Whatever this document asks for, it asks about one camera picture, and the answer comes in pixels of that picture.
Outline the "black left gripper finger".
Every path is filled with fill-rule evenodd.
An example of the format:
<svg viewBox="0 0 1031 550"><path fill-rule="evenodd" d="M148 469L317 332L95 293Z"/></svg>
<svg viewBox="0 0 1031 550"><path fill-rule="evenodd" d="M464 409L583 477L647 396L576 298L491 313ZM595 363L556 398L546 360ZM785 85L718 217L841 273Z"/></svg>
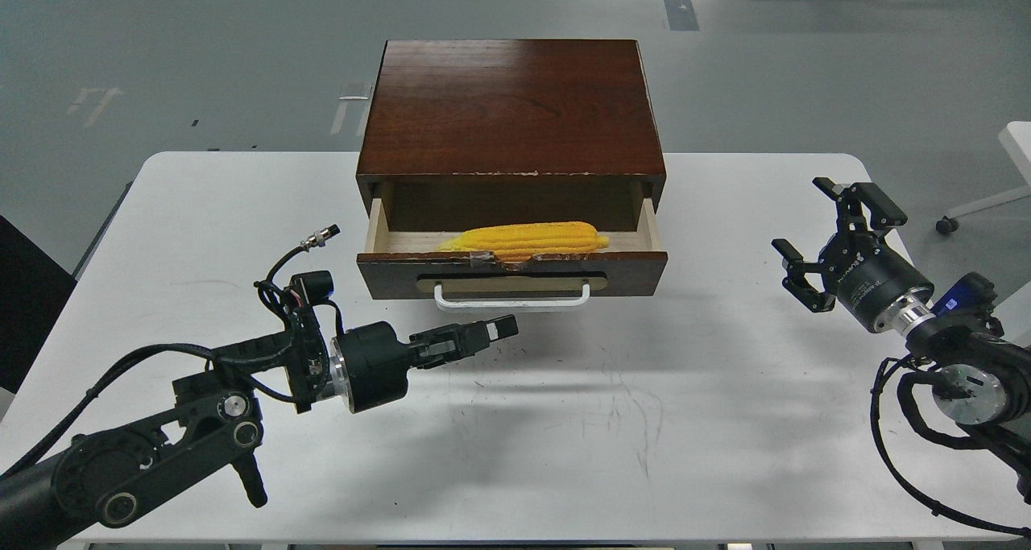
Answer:
<svg viewBox="0 0 1031 550"><path fill-rule="evenodd" d="M412 351L411 367L419 370L435 369L451 362L460 362L476 353L475 349L467 349L457 342L430 342L430 344L417 342L412 346Z"/></svg>
<svg viewBox="0 0 1031 550"><path fill-rule="evenodd" d="M506 315L467 324L445 324L437 329L415 333L410 345L423 356L471 356L489 348L495 341L519 333L516 316Z"/></svg>

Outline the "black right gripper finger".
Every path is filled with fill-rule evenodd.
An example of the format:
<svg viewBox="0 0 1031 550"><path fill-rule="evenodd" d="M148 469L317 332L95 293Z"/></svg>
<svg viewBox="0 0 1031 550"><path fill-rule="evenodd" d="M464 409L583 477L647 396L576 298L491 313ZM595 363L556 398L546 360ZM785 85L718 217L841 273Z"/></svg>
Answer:
<svg viewBox="0 0 1031 550"><path fill-rule="evenodd" d="M836 184L814 177L814 187L836 206L834 240L841 249L875 249L893 230L907 223L906 213L872 182Z"/></svg>
<svg viewBox="0 0 1031 550"><path fill-rule="evenodd" d="M802 253L788 239L773 239L771 246L777 250L783 258L785 277L781 279L781 286L784 289L814 314L832 311L836 304L834 294L826 290L818 290L807 279L807 274L820 274L821 279L825 279L826 274L830 274L828 266L825 263L808 263L804 260Z"/></svg>

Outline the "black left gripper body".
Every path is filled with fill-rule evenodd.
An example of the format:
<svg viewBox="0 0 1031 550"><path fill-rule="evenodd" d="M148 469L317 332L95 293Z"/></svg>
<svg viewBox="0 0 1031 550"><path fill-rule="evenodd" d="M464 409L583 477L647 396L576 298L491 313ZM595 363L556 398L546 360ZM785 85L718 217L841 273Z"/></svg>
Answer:
<svg viewBox="0 0 1031 550"><path fill-rule="evenodd" d="M340 371L334 379L350 413L396 402L408 394L409 345L386 321L367 324L333 338Z"/></svg>

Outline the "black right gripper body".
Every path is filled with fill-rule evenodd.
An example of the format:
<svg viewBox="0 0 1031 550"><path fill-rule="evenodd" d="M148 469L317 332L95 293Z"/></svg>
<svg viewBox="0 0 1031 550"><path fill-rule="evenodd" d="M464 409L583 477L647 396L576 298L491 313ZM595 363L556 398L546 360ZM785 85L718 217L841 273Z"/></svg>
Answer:
<svg viewBox="0 0 1031 550"><path fill-rule="evenodd" d="M843 232L833 235L818 260L824 268L826 292L869 333L882 333L882 314L899 298L912 294L924 303L934 292L932 283L905 257L888 248L874 232Z"/></svg>

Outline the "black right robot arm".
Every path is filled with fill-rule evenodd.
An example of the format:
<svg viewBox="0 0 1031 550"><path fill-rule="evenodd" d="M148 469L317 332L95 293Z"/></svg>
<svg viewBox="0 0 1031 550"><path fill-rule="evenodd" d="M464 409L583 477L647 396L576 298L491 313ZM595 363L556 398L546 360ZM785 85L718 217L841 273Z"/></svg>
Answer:
<svg viewBox="0 0 1031 550"><path fill-rule="evenodd" d="M842 305L869 333L896 331L912 371L898 383L899 405L914 433L954 450L991 452L1017 474L1029 498L1029 440L1008 423L1029 414L1029 350L1002 337L996 293L977 272L942 297L887 242L907 222L877 184L814 177L835 205L835 231L813 263L773 239L783 287L814 314Z"/></svg>

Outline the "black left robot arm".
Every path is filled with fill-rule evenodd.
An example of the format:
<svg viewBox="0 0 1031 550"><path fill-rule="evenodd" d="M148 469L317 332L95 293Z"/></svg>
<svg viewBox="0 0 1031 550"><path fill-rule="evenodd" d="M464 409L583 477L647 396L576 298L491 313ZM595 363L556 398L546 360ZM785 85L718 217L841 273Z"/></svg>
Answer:
<svg viewBox="0 0 1031 550"><path fill-rule="evenodd" d="M101 375L82 400L2 474L4 549L55 549L95 524L128 527L218 470L235 470L248 502L267 502L255 450L265 435L259 403L265 395L297 413L342 397L351 413L396 402L408 393L408 373L474 356L518 333L516 316L446 324L399 341L387 322L345 329L335 312L336 334L325 341L315 309L332 305L328 271L294 274L279 287L284 264L338 235L331 225L286 253L255 282L264 308L279 319L278 333L217 348L162 342L133 349ZM117 428L56 442L119 377L151 357L187 354L203 371L172 384L176 402Z"/></svg>

